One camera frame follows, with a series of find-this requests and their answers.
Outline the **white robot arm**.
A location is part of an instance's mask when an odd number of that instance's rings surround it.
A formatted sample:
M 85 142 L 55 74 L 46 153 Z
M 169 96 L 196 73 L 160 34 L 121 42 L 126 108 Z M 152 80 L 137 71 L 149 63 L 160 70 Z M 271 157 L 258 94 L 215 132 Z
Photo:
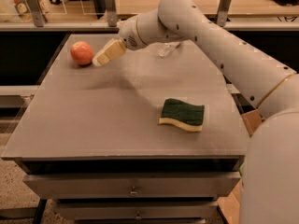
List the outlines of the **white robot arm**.
M 193 0 L 161 0 L 134 16 L 93 58 L 103 65 L 155 43 L 191 40 L 256 107 L 264 121 L 250 138 L 240 224 L 299 223 L 299 74 L 209 21 Z

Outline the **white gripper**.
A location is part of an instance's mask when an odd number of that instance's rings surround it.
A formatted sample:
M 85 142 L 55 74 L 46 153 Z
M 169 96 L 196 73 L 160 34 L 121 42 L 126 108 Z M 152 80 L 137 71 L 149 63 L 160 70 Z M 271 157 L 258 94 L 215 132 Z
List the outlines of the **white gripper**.
M 132 17 L 120 23 L 120 39 L 110 39 L 93 57 L 93 64 L 102 66 L 122 56 L 126 48 L 138 50 L 146 47 L 137 31 L 137 17 Z

